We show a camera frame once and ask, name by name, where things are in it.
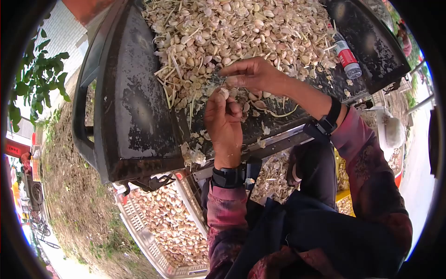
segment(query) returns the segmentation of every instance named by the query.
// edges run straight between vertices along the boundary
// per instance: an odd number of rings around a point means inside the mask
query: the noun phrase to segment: pink patterned sleeve
[[[209,187],[207,243],[211,271],[208,278],[230,267],[244,244],[248,232],[245,220],[247,199],[244,188]]]
[[[408,253],[412,244],[412,223],[375,132],[351,107],[331,141],[346,161],[355,215],[385,224]]]

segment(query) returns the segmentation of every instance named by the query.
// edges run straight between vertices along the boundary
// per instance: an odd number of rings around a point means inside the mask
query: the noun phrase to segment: black wristwatch
[[[329,142],[331,133],[338,127],[336,121],[341,112],[341,102],[331,96],[331,108],[327,115],[322,116],[318,121],[313,119],[305,124],[304,132],[311,137],[322,142]]]
[[[213,168],[211,185],[226,189],[244,187],[244,171],[240,166],[234,169],[222,168],[217,170]]]
[[[331,96],[331,108],[327,115],[322,116],[318,121],[319,125],[325,130],[328,136],[338,127],[336,120],[341,113],[341,102]]]

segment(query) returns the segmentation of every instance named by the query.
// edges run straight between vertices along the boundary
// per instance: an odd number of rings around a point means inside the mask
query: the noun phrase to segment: garlic skin pile
[[[211,73],[239,59],[262,56],[302,81],[339,63],[326,50],[335,31],[327,27],[327,10],[317,0],[160,0],[144,5],[142,15],[156,33],[155,55],[162,64],[155,75],[169,108],[188,107],[189,121],[206,102],[203,95],[212,93]]]

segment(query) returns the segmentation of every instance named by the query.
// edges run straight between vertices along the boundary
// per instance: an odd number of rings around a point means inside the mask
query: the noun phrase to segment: plastic bottle
[[[359,66],[358,61],[348,47],[344,37],[339,32],[336,32],[333,35],[333,39],[335,39],[336,41],[333,50],[341,61],[347,78],[356,79],[360,77],[362,75],[361,67]]]

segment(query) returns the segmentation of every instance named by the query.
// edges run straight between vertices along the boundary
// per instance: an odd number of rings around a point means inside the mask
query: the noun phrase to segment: red bottle label
[[[333,50],[336,52],[342,67],[358,62],[345,41],[336,42],[336,47]]]

